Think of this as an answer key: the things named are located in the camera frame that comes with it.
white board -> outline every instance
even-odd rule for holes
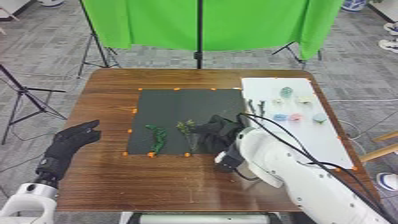
[[[295,135],[318,161],[334,163],[346,169],[352,169],[352,160],[330,120],[327,120],[321,124],[313,121],[313,116],[318,113],[323,113],[327,116],[327,113],[309,80],[304,78],[243,78],[242,86],[245,102],[252,100],[258,115],[258,104],[261,100],[265,101],[265,117],[268,119],[274,118],[275,114],[302,114],[300,121],[279,121],[277,123]],[[293,89],[290,98],[281,97],[281,89],[284,87]],[[297,100],[298,97],[309,97],[311,103],[302,104]],[[274,102],[275,99],[281,99],[282,103],[277,104]],[[281,128],[270,122],[263,122],[263,125],[270,131],[282,132]],[[298,160],[300,162],[309,162],[304,156],[300,156]]]

black mat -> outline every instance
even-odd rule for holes
[[[153,132],[146,129],[146,125],[151,124],[167,130],[167,143],[160,154],[183,155],[188,152],[188,143],[176,128],[178,121],[192,119],[201,125],[208,123],[215,114],[234,120],[236,114],[243,111],[240,90],[142,90],[128,153],[147,154],[151,150]]]

orange marker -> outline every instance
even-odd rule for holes
[[[147,157],[153,159],[154,158],[154,152],[147,153]]]

small toy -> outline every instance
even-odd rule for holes
[[[277,99],[272,100],[272,102],[274,102],[275,104],[282,104],[282,99],[277,98]]]
[[[293,94],[293,89],[290,87],[284,87],[281,90],[281,97],[290,98]]]
[[[302,114],[291,114],[290,121],[300,121],[300,120],[302,120]]]
[[[311,96],[300,96],[297,98],[297,102],[302,104],[309,104],[313,102],[313,97]]]
[[[146,125],[146,128],[153,131],[153,140],[154,140],[154,144],[151,147],[151,151],[147,153],[149,158],[153,158],[160,152],[160,149],[165,146],[165,137],[167,137],[167,133],[165,133],[165,129],[158,128],[156,125]]]
[[[313,116],[313,120],[314,120],[316,123],[323,124],[323,122],[327,121],[327,115],[325,115],[325,113],[318,113]]]
[[[288,115],[286,114],[275,114],[274,115],[274,121],[286,121],[288,120]]]

wall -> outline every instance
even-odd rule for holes
[[[7,9],[11,13],[23,7],[30,0],[0,0],[0,6]],[[7,13],[0,10],[0,18],[7,18]]]
[[[382,3],[373,3],[373,6],[384,15],[398,21],[398,0],[384,0]]]

